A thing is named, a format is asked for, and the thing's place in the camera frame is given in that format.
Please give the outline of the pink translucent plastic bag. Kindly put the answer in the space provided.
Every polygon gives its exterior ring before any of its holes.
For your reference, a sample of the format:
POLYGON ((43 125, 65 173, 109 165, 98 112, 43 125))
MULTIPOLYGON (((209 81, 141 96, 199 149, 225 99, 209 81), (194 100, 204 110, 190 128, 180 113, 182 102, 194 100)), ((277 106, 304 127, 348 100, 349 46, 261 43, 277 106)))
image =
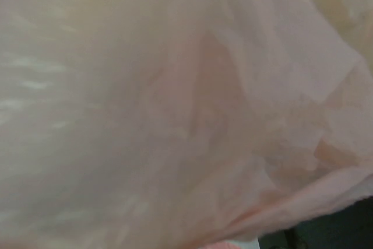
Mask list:
POLYGON ((372 195, 372 0, 1 0, 1 247, 198 248, 372 195))

